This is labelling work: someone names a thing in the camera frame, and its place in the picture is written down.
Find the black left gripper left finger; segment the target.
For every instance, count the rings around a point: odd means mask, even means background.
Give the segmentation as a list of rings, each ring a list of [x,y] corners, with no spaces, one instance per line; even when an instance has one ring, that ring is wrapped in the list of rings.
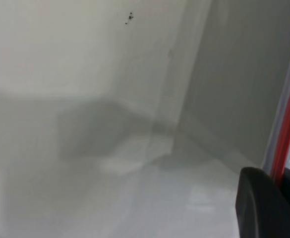
[[[240,171],[235,201],[241,238],[290,238],[290,204],[261,169]]]

